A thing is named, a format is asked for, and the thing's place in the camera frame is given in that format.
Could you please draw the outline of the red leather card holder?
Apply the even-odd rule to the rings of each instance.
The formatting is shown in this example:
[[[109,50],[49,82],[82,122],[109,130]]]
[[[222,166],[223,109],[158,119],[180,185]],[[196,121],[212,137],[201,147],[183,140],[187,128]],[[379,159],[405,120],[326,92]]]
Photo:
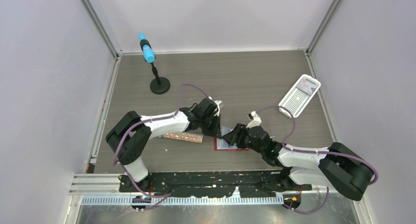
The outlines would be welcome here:
[[[232,131],[231,128],[222,126],[221,127],[221,135],[225,135],[229,132]],[[224,139],[218,139],[215,138],[214,139],[214,150],[224,150],[224,151],[244,151],[244,150],[249,150],[248,148],[242,149],[242,148],[238,148],[236,144],[234,145],[229,145]]]

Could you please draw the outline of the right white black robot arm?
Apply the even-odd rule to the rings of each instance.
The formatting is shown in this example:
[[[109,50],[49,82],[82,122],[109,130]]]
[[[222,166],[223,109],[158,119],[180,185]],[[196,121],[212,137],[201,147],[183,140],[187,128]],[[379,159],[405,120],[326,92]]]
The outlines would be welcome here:
[[[261,126],[243,124],[237,124],[222,139],[231,146],[251,149],[268,165],[282,168],[280,184],[287,190],[305,184],[325,186],[360,201],[378,179],[373,166],[341,143],[315,149],[294,147],[275,141]]]

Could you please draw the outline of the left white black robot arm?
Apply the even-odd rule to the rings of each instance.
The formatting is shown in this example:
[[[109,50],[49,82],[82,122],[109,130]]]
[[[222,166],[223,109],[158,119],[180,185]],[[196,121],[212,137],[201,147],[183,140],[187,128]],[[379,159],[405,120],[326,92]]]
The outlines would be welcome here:
[[[221,138],[222,105],[222,101],[208,97],[191,107],[157,116],[139,116],[130,111],[110,130],[105,141],[115,153],[116,160],[131,175],[132,186],[144,192],[151,184],[149,172],[141,158],[147,142],[166,133],[198,129],[205,136]]]

